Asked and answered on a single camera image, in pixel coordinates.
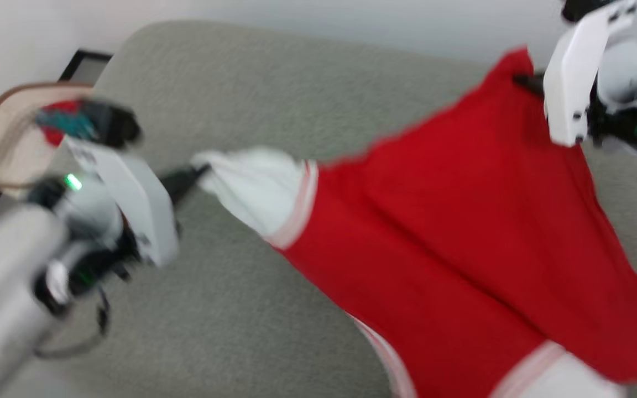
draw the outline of gray fabric upholstery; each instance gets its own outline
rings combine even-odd
[[[486,69],[180,21],[130,38],[96,93],[134,108],[146,133],[138,151],[155,169],[256,144],[334,159],[452,103]],[[637,267],[637,161],[589,152]],[[389,396],[382,365],[346,315],[212,197],[197,194],[179,220],[180,259],[138,270],[131,285],[111,283],[111,337],[59,371],[101,396]],[[90,306],[58,343],[92,331]]]

